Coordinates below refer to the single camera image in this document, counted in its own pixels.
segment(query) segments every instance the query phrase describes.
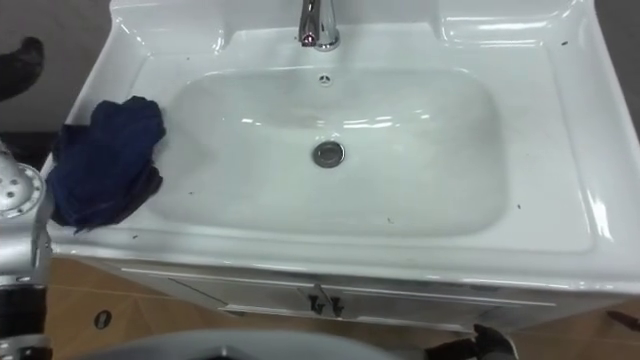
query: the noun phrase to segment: wooden floor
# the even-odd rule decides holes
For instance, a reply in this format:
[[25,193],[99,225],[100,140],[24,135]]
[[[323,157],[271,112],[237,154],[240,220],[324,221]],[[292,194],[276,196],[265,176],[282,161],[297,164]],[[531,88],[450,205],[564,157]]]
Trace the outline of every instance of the wooden floor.
[[[616,307],[640,316],[640,300]],[[112,313],[98,330],[94,318]],[[202,328],[295,329],[345,336],[387,348],[428,347],[455,339],[440,331],[331,320],[205,310],[72,260],[54,260],[47,333],[56,359],[156,334]],[[640,359],[640,333],[610,321],[604,311],[554,321],[512,334],[524,360]]]

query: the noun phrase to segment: dark blue towel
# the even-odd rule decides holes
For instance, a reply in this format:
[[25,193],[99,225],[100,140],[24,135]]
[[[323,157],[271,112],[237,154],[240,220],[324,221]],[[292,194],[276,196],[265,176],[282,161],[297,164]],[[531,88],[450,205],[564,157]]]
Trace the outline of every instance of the dark blue towel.
[[89,126],[65,125],[47,177],[53,220],[80,231],[131,215],[162,184],[152,155],[165,133],[158,104],[135,96],[123,104],[101,102]]

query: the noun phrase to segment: white cabinet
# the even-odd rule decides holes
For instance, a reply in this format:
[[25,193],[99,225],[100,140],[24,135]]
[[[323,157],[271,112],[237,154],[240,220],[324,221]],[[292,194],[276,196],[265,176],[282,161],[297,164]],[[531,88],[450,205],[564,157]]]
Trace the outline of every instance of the white cabinet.
[[225,311],[313,316],[313,284],[243,279],[174,277],[174,281],[225,304]]
[[215,310],[471,331],[515,330],[625,297],[144,262],[84,262]]
[[497,301],[429,294],[323,287],[342,317],[364,322],[470,329],[483,314],[507,306]]

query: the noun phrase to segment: chrome faucet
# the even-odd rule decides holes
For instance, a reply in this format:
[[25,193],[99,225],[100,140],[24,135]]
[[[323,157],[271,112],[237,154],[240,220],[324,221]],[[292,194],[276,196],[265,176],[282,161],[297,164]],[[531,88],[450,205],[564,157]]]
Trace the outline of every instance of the chrome faucet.
[[298,41],[318,51],[331,51],[340,45],[333,0],[303,0]]

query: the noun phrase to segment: sink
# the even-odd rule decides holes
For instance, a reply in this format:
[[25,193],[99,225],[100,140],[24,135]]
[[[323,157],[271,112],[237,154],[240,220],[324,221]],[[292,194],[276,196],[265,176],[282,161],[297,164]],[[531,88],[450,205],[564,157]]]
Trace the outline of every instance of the sink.
[[[442,236],[482,230],[505,211],[500,114],[462,71],[222,72],[178,89],[165,109],[158,165],[181,165],[149,207],[168,221]],[[345,151],[331,169],[312,159],[327,140]]]
[[[165,183],[77,236],[508,271],[634,244],[640,152],[593,1],[400,2],[335,0],[341,44],[323,53],[296,38],[301,0],[114,0],[68,122],[156,100]],[[313,156],[327,141],[344,149],[330,168]]]

